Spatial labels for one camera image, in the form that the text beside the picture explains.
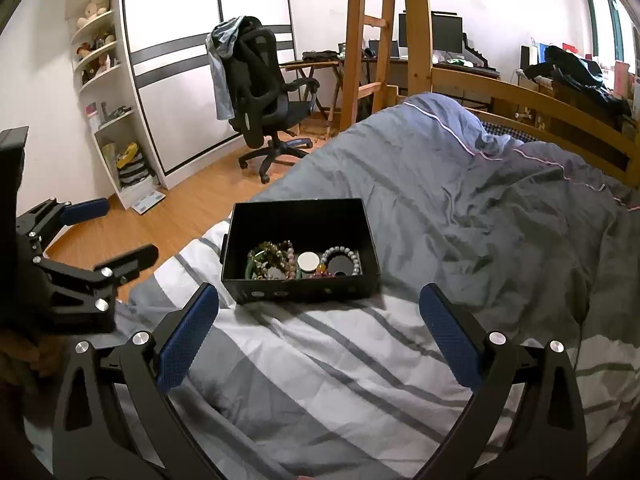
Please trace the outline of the person's left hand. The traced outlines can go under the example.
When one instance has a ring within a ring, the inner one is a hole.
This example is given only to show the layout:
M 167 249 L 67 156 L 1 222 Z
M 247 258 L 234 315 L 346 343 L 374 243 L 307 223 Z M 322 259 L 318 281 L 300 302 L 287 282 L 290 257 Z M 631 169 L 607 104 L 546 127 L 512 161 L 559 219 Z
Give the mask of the person's left hand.
M 40 377 L 60 369 L 66 340 L 60 336 L 43 336 L 36 344 L 11 334 L 1 335 L 1 379 L 18 385 L 18 364 L 25 364 Z

